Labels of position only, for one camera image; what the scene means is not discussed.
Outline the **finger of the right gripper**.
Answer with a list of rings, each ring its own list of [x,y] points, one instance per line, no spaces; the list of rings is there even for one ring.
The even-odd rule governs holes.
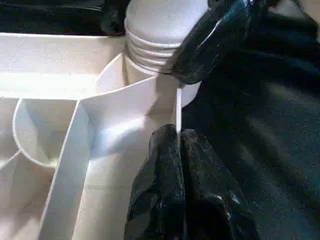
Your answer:
[[[252,0],[210,0],[208,10],[169,58],[169,75],[193,85],[204,80],[247,37],[254,17]]]

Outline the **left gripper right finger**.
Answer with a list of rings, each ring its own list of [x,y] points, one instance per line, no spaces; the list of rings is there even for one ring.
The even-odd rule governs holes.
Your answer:
[[[180,135],[191,240],[258,240],[253,214],[231,172],[206,137],[194,129]]]

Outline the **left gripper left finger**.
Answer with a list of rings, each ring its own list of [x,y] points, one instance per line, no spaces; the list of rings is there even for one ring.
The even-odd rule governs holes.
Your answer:
[[[185,185],[178,135],[173,124],[155,130],[148,156],[134,178],[125,240],[182,240],[185,231]]]

